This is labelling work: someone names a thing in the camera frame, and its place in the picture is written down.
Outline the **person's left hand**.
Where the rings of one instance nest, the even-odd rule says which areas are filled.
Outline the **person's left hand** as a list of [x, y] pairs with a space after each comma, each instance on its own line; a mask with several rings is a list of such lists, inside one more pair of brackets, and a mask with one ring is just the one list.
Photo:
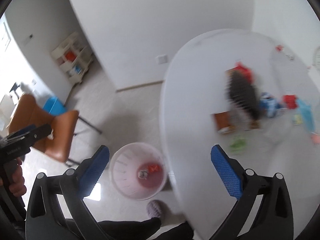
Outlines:
[[16, 160], [16, 170], [12, 174], [12, 183], [9, 186], [9, 190], [15, 197], [21, 197], [26, 193], [27, 188], [25, 186], [25, 179], [21, 168], [22, 160], [21, 158], [17, 158]]

